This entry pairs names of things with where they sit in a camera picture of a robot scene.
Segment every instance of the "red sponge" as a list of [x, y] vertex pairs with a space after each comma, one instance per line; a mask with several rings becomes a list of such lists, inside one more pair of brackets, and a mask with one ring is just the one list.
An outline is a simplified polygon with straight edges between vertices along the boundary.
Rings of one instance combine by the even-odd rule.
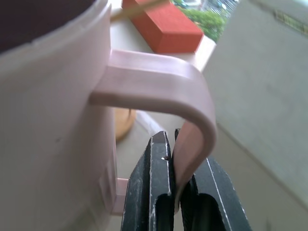
[[[148, 0], [123, 0], [122, 8]], [[133, 18], [132, 23], [156, 53], [195, 52], [203, 32], [171, 2]]]

